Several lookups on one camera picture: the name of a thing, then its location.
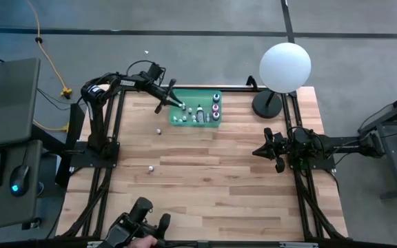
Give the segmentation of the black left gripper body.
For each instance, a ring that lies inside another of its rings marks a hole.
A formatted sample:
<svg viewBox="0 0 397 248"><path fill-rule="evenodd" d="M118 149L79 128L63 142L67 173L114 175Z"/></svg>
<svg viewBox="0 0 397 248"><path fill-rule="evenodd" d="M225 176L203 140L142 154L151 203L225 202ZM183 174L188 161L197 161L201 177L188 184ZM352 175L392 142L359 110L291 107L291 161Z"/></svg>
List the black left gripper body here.
<svg viewBox="0 0 397 248"><path fill-rule="evenodd" d="M175 83L176 83L176 79L172 79L168 85L168 88L163 92L161 97L161 102L158 104L158 106L155 109L156 113L159 113L162 110L163 106L165 106L163 101L165 99L170 99L169 93L172 91L172 88L175 85Z"/></svg>

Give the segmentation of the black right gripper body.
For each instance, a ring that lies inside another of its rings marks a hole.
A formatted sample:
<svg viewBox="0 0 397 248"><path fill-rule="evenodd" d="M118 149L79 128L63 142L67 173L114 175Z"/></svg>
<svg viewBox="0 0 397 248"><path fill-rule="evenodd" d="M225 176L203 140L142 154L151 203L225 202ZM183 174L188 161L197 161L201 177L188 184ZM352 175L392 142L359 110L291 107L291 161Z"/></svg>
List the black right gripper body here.
<svg viewBox="0 0 397 248"><path fill-rule="evenodd" d="M274 155L274 158L270 160L276 161L275 169L278 173L284 172L285 162L281 158L281 155L288 153L289 148L287 144L287 138L284 138L280 132L274 134L272 130L268 127L264 129L264 135L265 142L270 141L272 143L272 147L266 150Z"/></svg>

